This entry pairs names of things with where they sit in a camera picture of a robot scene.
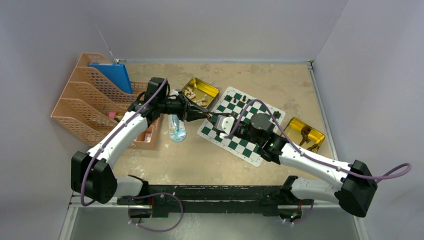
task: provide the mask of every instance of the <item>blue folder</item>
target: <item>blue folder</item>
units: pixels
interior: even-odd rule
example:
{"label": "blue folder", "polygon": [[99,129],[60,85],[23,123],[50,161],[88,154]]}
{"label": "blue folder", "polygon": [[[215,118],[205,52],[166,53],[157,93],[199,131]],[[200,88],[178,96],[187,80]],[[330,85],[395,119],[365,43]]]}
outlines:
{"label": "blue folder", "polygon": [[99,70],[107,79],[124,93],[133,94],[127,69],[121,63],[89,63],[89,67]]}

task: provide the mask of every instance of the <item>metal frame edge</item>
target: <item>metal frame edge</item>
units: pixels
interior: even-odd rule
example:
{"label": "metal frame edge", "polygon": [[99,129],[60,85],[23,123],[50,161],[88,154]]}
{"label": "metal frame edge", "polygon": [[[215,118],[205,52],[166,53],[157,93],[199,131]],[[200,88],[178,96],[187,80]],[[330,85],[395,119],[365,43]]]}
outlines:
{"label": "metal frame edge", "polygon": [[214,59],[214,58],[114,58],[117,64],[289,64],[310,65],[310,61],[288,59]]}
{"label": "metal frame edge", "polygon": [[368,236],[367,228],[365,227],[364,219],[354,216],[353,220],[355,222],[356,230],[360,240],[370,240]]}
{"label": "metal frame edge", "polygon": [[71,239],[72,230],[74,229],[74,224],[75,224],[75,219],[77,218],[77,214],[78,214],[78,207],[69,207],[67,209],[65,222],[63,223],[59,240]]}

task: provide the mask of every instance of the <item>white wall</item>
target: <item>white wall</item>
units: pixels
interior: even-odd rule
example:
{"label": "white wall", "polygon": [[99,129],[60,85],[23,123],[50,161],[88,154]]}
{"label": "white wall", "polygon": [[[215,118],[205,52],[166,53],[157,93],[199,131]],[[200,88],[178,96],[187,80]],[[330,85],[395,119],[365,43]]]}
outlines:
{"label": "white wall", "polygon": [[88,0],[114,57],[142,61],[315,59],[348,0]]}
{"label": "white wall", "polygon": [[71,156],[87,147],[50,119],[82,52],[107,53],[73,0],[0,2],[0,239],[57,239]]}
{"label": "white wall", "polygon": [[372,240],[424,234],[424,1],[350,0],[314,70],[338,157],[382,181],[364,219]]}

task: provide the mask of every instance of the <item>metal tray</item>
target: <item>metal tray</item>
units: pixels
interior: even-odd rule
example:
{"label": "metal tray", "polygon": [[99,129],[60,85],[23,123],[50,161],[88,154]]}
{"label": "metal tray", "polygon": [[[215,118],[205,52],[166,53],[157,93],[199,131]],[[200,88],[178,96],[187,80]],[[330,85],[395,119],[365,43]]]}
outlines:
{"label": "metal tray", "polygon": [[293,117],[284,129],[288,137],[302,148],[316,153],[326,136],[315,128]]}
{"label": "metal tray", "polygon": [[184,90],[187,90],[187,87],[190,87],[193,90],[193,93],[196,94],[196,97],[192,99],[193,101],[202,99],[205,94],[208,96],[206,101],[206,104],[207,104],[206,109],[211,109],[211,107],[215,104],[220,94],[220,91],[218,90],[218,88],[198,79],[197,77],[193,77],[182,88],[182,92],[184,92]]}

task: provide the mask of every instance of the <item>green and white chessboard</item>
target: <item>green and white chessboard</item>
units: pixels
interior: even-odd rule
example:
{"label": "green and white chessboard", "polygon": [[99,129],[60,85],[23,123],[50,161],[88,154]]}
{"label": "green and white chessboard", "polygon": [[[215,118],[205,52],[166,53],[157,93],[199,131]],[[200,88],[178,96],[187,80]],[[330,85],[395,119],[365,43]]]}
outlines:
{"label": "green and white chessboard", "polygon": [[[216,102],[215,106],[213,106],[211,111],[216,113],[237,113],[239,115],[245,105],[253,99],[255,98],[242,91],[239,91],[233,87],[228,87]],[[269,104],[266,105],[278,120],[278,123],[281,124],[286,113]],[[253,114],[256,113],[268,114],[264,106],[262,106],[259,102],[255,102],[252,106],[247,108],[247,111],[244,113],[244,116],[241,120],[245,123],[249,123]],[[235,136],[230,138],[220,138],[217,136],[217,130],[208,120],[205,120],[202,123],[200,128],[197,130],[197,134],[209,142],[254,165],[255,167],[259,167],[262,163],[263,159],[258,154],[259,146]]]}

